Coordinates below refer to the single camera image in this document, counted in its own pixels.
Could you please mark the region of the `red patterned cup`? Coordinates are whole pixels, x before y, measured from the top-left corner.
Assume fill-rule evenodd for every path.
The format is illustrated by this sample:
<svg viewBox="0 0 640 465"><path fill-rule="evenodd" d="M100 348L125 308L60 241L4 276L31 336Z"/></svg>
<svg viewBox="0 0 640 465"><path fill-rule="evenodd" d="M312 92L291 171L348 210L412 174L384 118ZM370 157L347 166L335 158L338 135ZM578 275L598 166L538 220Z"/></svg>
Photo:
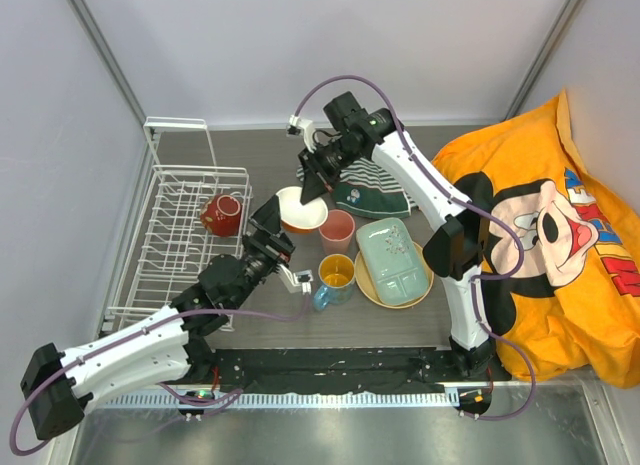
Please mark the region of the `red patterned cup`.
<svg viewBox="0 0 640 465"><path fill-rule="evenodd" d="M219 237L235 236L241 225L242 204L232 195L218 194L205 202L200 221L206 231Z"/></svg>

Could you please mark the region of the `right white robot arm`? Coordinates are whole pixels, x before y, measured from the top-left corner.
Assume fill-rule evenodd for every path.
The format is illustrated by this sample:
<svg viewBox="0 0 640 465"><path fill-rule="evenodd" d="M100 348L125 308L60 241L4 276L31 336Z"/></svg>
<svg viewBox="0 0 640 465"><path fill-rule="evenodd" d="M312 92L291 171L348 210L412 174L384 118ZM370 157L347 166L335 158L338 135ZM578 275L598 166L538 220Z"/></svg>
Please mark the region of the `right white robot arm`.
<svg viewBox="0 0 640 465"><path fill-rule="evenodd" d="M302 203L333 191L341 172L361 158L389 173L418 205L433 231L423 256L445 288L453 371L465 380L477 378L495 353L492 339L481 326L481 300L471 289L488 240L487 213L428 162L392 107L368 112L346 92L331 100L324 113L336 132L325 145L317 143L312 121L294 113L288 122L288 134L301 136L305 144L298 155Z"/></svg>

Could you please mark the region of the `light green divided tray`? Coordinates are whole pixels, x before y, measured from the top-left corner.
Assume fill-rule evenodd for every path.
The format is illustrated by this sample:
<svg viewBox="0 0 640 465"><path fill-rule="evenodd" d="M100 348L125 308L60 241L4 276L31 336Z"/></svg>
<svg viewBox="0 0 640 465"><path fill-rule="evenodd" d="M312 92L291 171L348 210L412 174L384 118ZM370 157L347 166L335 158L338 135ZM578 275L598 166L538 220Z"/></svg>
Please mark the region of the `light green divided tray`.
<svg viewBox="0 0 640 465"><path fill-rule="evenodd" d="M432 280L403 221L385 218L363 225L356 241L383 305L402 307L429 292Z"/></svg>

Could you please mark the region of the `pink cup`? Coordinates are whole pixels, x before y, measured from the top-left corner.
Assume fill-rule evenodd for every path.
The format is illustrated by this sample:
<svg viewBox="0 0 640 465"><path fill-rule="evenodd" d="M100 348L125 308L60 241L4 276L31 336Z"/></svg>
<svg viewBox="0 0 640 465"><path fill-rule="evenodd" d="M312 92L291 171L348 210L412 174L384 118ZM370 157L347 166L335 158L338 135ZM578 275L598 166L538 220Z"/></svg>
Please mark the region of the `pink cup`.
<svg viewBox="0 0 640 465"><path fill-rule="evenodd" d="M330 210L327 220L318 231L327 255L347 254L355 232L355 220L344 210Z"/></svg>

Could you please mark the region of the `orange bowl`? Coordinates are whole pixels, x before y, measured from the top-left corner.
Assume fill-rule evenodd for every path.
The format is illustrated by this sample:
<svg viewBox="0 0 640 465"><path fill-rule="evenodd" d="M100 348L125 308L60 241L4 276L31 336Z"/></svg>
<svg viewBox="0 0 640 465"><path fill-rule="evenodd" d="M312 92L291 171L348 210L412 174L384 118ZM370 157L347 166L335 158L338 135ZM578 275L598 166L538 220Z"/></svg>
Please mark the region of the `orange bowl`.
<svg viewBox="0 0 640 465"><path fill-rule="evenodd" d="M293 233L306 234L313 232L326 222L329 209L322 198L316 198L303 205L301 194L301 186L288 186L280 189L276 196L279 200L281 222L284 228Z"/></svg>

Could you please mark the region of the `blue patterned bowl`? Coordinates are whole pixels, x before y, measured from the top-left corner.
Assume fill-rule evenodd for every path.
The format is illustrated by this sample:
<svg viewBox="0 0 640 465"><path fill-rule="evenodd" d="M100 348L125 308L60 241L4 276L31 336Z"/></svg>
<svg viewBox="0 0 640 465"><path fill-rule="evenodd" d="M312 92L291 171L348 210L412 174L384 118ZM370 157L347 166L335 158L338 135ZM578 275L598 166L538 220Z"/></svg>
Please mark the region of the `blue patterned bowl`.
<svg viewBox="0 0 640 465"><path fill-rule="evenodd" d="M323 311L330 305L348 302L355 287L355 265L346 255L326 256L318 268L320 284L313 297L313 307Z"/></svg>

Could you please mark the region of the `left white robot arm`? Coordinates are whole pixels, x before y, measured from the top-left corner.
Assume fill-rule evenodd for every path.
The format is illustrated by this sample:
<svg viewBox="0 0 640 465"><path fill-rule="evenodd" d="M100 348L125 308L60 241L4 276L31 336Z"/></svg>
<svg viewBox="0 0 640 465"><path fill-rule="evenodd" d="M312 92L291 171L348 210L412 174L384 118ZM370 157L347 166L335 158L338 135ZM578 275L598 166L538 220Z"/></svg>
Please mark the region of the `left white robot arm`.
<svg viewBox="0 0 640 465"><path fill-rule="evenodd" d="M243 314L266 278L287 267L295 249L272 196L249 219L241 257L217 255L191 285L147 318L99 340L60 351L36 349L20 388L36 437L51 440L78 425L98 404L146 385L205 382L213 370L206 336Z"/></svg>

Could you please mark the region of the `yellow round plate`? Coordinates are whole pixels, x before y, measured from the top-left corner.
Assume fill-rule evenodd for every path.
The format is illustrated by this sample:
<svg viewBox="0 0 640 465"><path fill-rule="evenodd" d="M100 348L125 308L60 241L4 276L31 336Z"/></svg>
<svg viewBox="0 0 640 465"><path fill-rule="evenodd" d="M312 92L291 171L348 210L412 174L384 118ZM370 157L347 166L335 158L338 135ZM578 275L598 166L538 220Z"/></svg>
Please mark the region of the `yellow round plate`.
<svg viewBox="0 0 640 465"><path fill-rule="evenodd" d="M401 245L362 245L355 260L355 279L365 296L383 308L404 309L430 292L434 273L412 242Z"/></svg>

